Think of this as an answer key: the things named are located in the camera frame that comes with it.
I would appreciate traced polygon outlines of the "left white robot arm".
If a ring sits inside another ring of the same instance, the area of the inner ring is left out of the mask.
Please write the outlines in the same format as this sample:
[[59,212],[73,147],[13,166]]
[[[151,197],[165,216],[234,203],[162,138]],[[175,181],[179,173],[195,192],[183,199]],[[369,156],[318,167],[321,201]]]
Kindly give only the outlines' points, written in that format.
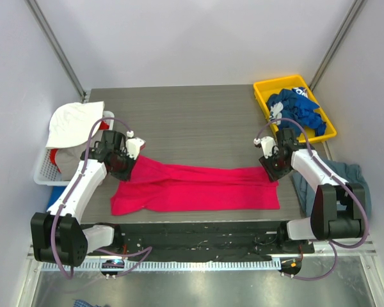
[[98,223],[81,227],[81,219],[93,193],[111,175],[128,181],[145,141],[132,132],[122,134],[105,130],[81,155],[77,171],[61,196],[45,213],[31,218],[31,236],[35,260],[78,267],[87,254],[102,248],[117,255],[124,246],[120,227]]

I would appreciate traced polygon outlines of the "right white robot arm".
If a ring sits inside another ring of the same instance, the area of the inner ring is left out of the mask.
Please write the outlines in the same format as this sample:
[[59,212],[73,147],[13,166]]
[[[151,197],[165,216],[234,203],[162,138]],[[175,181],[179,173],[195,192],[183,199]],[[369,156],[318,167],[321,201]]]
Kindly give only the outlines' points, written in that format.
[[257,136],[253,144],[262,150],[259,161],[270,181],[296,171],[315,192],[311,215],[286,222],[283,232],[276,236],[279,250],[289,253],[300,240],[328,241],[345,249],[355,249],[366,241],[369,222],[360,184],[338,176],[309,141],[297,140],[292,129],[279,130],[275,137]]

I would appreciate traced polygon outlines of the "pink t shirt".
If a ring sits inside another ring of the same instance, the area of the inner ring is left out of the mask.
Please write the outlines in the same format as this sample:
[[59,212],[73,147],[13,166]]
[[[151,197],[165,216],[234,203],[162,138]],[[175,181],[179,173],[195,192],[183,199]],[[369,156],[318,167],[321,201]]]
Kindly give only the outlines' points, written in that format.
[[219,169],[163,164],[141,156],[111,197],[114,216],[140,210],[278,210],[277,182],[262,167]]

